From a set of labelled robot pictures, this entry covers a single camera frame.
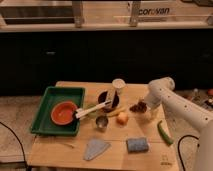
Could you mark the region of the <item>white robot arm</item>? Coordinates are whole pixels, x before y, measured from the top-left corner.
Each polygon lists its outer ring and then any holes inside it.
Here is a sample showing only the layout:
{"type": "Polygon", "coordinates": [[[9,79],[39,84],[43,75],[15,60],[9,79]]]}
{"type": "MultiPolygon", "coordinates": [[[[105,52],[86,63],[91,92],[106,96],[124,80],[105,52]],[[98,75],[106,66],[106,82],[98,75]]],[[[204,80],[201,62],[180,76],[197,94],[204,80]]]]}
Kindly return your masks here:
{"type": "Polygon", "coordinates": [[[213,171],[213,113],[177,95],[171,77],[152,80],[144,101],[150,109],[161,103],[186,120],[200,133],[194,171],[213,171]]]}

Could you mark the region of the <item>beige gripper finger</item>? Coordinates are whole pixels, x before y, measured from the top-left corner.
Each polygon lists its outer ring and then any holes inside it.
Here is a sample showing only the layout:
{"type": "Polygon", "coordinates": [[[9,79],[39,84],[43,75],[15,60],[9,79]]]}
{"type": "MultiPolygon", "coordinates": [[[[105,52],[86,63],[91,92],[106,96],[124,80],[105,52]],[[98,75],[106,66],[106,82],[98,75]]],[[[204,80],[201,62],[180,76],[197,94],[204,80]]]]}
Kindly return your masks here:
{"type": "Polygon", "coordinates": [[[150,109],[150,119],[153,120],[157,117],[158,109],[150,109]]]}

